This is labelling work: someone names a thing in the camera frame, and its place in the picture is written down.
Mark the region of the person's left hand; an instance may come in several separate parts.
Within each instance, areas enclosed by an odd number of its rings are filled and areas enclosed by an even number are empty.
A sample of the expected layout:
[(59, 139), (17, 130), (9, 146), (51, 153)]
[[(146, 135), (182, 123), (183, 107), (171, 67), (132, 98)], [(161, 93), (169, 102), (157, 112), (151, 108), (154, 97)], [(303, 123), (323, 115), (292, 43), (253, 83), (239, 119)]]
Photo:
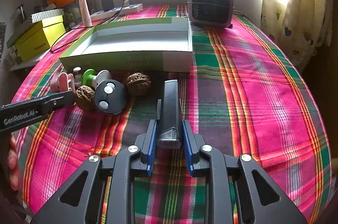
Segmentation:
[(19, 189), (20, 169), (18, 166), (18, 154), (16, 151), (16, 142), (15, 142), (15, 137), (13, 134), (11, 134), (11, 138), (9, 142), (9, 153), (7, 156), (7, 165), (9, 168), (10, 186), (14, 191), (17, 191)]

